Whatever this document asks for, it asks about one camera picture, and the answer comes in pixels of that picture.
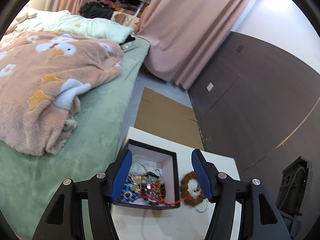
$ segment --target duck beak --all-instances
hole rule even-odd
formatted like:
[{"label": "duck beak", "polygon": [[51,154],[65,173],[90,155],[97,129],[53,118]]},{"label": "duck beak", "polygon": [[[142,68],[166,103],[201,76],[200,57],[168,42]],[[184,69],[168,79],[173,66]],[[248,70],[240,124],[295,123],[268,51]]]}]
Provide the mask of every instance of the duck beak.
[{"label": "duck beak", "polygon": [[50,56],[51,56],[51,57],[55,57],[55,56],[63,55],[63,54],[64,54],[64,52],[63,52],[62,49],[56,49],[54,52],[52,52],[52,53],[50,54]]}]

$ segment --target silver pivot bolt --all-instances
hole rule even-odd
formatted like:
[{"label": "silver pivot bolt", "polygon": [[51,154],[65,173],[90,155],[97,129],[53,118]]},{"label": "silver pivot bolt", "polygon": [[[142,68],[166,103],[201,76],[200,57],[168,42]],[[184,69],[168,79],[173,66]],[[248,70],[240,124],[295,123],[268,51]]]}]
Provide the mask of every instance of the silver pivot bolt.
[{"label": "silver pivot bolt", "polygon": [[220,179],[225,179],[225,178],[227,177],[227,175],[226,175],[224,172],[219,172],[219,173],[218,173],[218,177],[219,177]]},{"label": "silver pivot bolt", "polygon": [[63,181],[63,185],[69,185],[71,183],[71,179],[65,179]]},{"label": "silver pivot bolt", "polygon": [[258,179],[253,179],[253,180],[252,180],[252,183],[253,183],[254,185],[260,185],[260,180],[258,180]]},{"label": "silver pivot bolt", "polygon": [[99,172],[99,173],[97,174],[97,178],[98,178],[98,179],[103,179],[105,176],[106,176],[106,174],[105,174],[104,172]]}]

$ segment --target blue gripper pad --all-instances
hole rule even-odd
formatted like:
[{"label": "blue gripper pad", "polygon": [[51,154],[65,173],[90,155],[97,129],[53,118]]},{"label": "blue gripper pad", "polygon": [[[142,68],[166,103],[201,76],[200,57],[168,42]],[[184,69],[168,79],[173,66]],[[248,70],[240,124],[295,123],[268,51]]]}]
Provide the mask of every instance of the blue gripper pad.
[{"label": "blue gripper pad", "polygon": [[207,175],[207,173],[206,173],[206,171],[205,171],[205,169],[204,169],[204,167],[203,167],[203,165],[197,155],[196,150],[192,151],[191,163],[192,163],[192,167],[196,173],[197,180],[200,185],[202,194],[204,195],[205,198],[207,198],[210,201],[213,198],[211,181],[210,181],[210,179],[209,179],[209,177],[208,177],[208,175]]},{"label": "blue gripper pad", "polygon": [[114,202],[116,198],[121,195],[121,191],[128,177],[131,164],[132,164],[132,152],[128,150],[112,183],[112,192],[110,194],[110,198],[112,202]]}]

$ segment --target pink blanket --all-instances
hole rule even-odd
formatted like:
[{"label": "pink blanket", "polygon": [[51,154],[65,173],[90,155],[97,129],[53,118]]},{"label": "pink blanket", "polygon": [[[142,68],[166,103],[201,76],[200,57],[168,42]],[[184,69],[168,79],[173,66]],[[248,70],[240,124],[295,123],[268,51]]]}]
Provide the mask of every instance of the pink blanket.
[{"label": "pink blanket", "polygon": [[112,41],[58,32],[3,39],[0,140],[26,154],[57,154],[76,128],[77,96],[119,75],[123,56]]}]

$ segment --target red cord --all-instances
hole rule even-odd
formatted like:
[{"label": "red cord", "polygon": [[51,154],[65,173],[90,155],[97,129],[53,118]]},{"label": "red cord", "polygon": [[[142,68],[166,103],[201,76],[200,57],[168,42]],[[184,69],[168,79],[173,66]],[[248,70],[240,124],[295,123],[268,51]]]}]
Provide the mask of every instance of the red cord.
[{"label": "red cord", "polygon": [[139,199],[139,198],[148,198],[148,199],[152,199],[152,200],[156,201],[156,202],[159,203],[159,204],[163,204],[163,205],[165,205],[165,206],[175,206],[176,204],[181,203],[181,202],[185,201],[186,199],[188,199],[188,198],[190,198],[190,197],[191,197],[191,195],[188,195],[188,196],[186,196],[186,197],[184,197],[184,198],[182,198],[182,199],[179,199],[179,200],[177,200],[176,202],[173,202],[173,203],[171,203],[171,204],[169,204],[169,203],[167,203],[167,202],[165,202],[165,201],[162,201],[162,200],[158,200],[158,199],[156,199],[156,198],[154,198],[154,197],[148,197],[148,196],[140,196],[140,197],[137,197],[136,199],[132,200],[131,202],[135,202],[135,201],[136,201],[137,199]]}]

